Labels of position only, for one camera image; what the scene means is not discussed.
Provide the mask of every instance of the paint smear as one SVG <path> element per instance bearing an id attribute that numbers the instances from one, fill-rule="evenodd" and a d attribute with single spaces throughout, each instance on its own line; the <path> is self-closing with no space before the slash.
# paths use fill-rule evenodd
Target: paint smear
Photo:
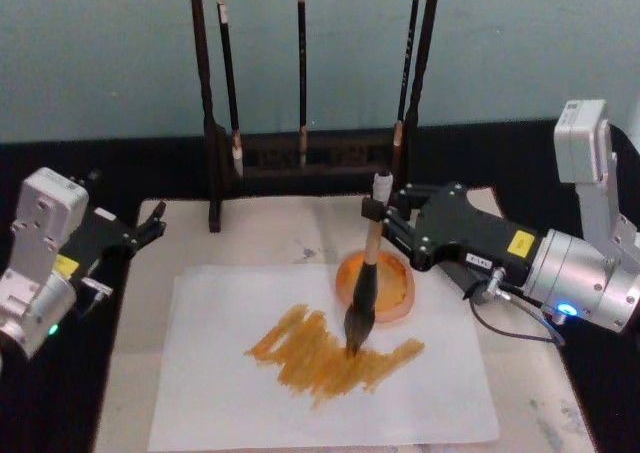
<path id="1" fill-rule="evenodd" d="M 424 350 L 424 343 L 411 338 L 391 353 L 363 348 L 352 356 L 327 331 L 324 313 L 307 314 L 307 305 L 293 306 L 245 354 L 260 365 L 279 365 L 278 382 L 296 394 L 308 391 L 312 408 L 358 385 L 373 393 L 382 380 Z"/>

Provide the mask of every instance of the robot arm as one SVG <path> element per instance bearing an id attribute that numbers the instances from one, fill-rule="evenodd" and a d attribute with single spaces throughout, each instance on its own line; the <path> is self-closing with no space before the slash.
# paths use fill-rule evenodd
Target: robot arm
<path id="1" fill-rule="evenodd" d="M 93 306 L 111 294 L 110 287 L 91 277 L 103 258 L 133 257 L 164 233 L 164 203 L 131 229 L 101 208 L 87 211 L 84 184 L 48 168 L 22 183 L 11 225 L 14 245 L 0 277 L 0 351 L 5 357 L 30 359 L 74 305 Z"/>
<path id="2" fill-rule="evenodd" d="M 560 324 L 577 316 L 620 332 L 640 299 L 636 227 L 618 210 L 616 156 L 604 101 L 570 101 L 555 129 L 560 180 L 575 183 L 585 240 L 535 230 L 476 210 L 460 184 L 407 185 L 384 205 L 366 198 L 363 216 L 418 270 L 453 261 L 484 273 L 489 296 L 501 285 Z M 415 227 L 408 220 L 419 208 Z"/>

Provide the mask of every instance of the black tabletop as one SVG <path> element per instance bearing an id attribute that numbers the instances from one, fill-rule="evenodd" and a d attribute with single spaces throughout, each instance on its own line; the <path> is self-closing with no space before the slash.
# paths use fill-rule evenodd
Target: black tabletop
<path id="1" fill-rule="evenodd" d="M 558 182 L 554 123 L 423 128 L 411 140 L 410 180 L 491 185 L 509 219 L 540 232 L 554 228 L 580 236 L 575 192 Z M 621 211 L 640 225 L 640 197 L 634 191 L 640 157 L 617 129 L 613 147 Z M 9 225 L 20 182 L 41 166 L 67 175 L 100 168 L 103 180 L 92 203 L 129 224 L 145 198 L 207 196 L 201 138 L 0 145 L 0 271 L 8 261 Z M 366 188 L 365 183 L 333 178 L 286 187 L 256 183 L 234 195 L 338 194 Z M 27 369 L 0 383 L 0 451 L 91 451 L 126 273 L 126 264 L 105 264 L 99 275 L 115 286 L 113 301 L 95 310 L 90 321 L 65 319 Z M 635 417 L 640 411 L 640 354 L 635 338 L 581 321 L 568 322 L 562 333 L 568 340 L 562 358 L 598 450 L 640 451 Z"/>

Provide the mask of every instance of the calligraphy brush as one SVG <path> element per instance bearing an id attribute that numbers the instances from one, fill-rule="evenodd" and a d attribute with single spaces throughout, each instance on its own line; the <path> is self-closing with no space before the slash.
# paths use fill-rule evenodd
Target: calligraphy brush
<path id="1" fill-rule="evenodd" d="M 404 119 L 404 104 L 407 98 L 407 86 L 409 84 L 409 71 L 411 70 L 411 55 L 413 52 L 413 38 L 416 31 L 416 18 L 418 16 L 418 3 L 411 2 L 411 15 L 409 17 L 409 32 L 407 34 L 407 47 L 404 55 L 404 67 L 402 68 L 402 83 L 400 86 L 400 102 L 398 104 L 398 117 L 393 128 L 393 157 L 391 160 L 391 172 L 397 178 L 402 152 L 402 120 Z"/>
<path id="2" fill-rule="evenodd" d="M 229 96 L 229 115 L 231 116 L 231 154 L 233 165 L 242 177 L 242 141 L 238 126 L 238 103 L 236 101 L 236 84 L 233 78 L 233 60 L 231 59 L 231 40 L 229 38 L 229 17 L 224 0 L 216 0 L 218 4 L 218 23 L 220 24 L 220 38 L 222 39 L 222 56 L 224 57 L 224 72 L 227 77 L 227 95 Z"/>
<path id="3" fill-rule="evenodd" d="M 305 0 L 298 0 L 298 57 L 300 60 L 300 166 L 307 163 L 307 26 Z"/>
<path id="4" fill-rule="evenodd" d="M 373 199 L 386 204 L 389 201 L 393 175 L 385 172 L 376 174 L 373 180 Z M 375 305 L 378 296 L 378 253 L 382 241 L 382 223 L 369 220 L 364 259 L 356 285 L 353 300 L 344 317 L 344 333 L 347 338 L 347 352 L 355 355 L 367 339 L 375 322 Z"/>

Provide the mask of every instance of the black cable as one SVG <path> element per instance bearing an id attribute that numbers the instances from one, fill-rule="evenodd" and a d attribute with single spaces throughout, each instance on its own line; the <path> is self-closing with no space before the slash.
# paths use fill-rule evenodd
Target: black cable
<path id="1" fill-rule="evenodd" d="M 480 288 L 481 286 L 486 286 L 488 283 L 489 283 L 488 279 L 478 280 L 478 281 L 474 282 L 469 288 L 467 288 L 465 290 L 464 297 L 463 297 L 464 299 L 468 299 L 469 300 L 469 306 L 471 308 L 471 312 L 473 313 L 473 316 L 475 316 L 476 320 L 478 320 L 478 322 L 482 326 L 484 326 L 485 328 L 487 328 L 488 330 L 490 330 L 490 331 L 492 331 L 494 333 L 497 333 L 497 334 L 502 335 L 502 336 L 507 336 L 509 338 L 518 338 L 518 339 L 521 339 L 521 340 L 540 341 L 540 342 L 543 342 L 543 343 L 552 343 L 552 344 L 555 344 L 557 346 L 564 346 L 564 344 L 565 344 L 564 338 L 562 337 L 562 335 L 555 328 L 553 328 L 553 326 L 551 326 L 544 318 L 539 317 L 533 311 L 531 311 L 529 308 L 527 308 L 524 305 L 521 305 L 517 301 L 511 300 L 509 303 L 511 303 L 512 305 L 516 306 L 517 308 L 520 308 L 522 311 L 524 311 L 526 314 L 528 314 L 534 320 L 536 320 L 538 323 L 540 323 L 542 326 L 544 326 L 545 329 L 552 336 L 552 338 L 545 338 L 545 337 L 542 337 L 542 336 L 534 336 L 534 335 L 524 335 L 524 334 L 520 334 L 520 333 L 511 333 L 511 332 L 508 332 L 508 331 L 500 330 L 500 329 L 490 325 L 486 321 L 484 321 L 484 319 L 480 316 L 480 314 L 476 310 L 476 305 L 473 302 L 473 296 L 476 293 L 478 288 Z M 507 288 L 509 290 L 517 289 L 519 291 L 519 293 L 522 294 L 522 290 L 520 290 L 519 288 L 513 287 L 513 285 L 508 285 L 508 284 L 505 284 L 505 285 L 507 285 Z"/>

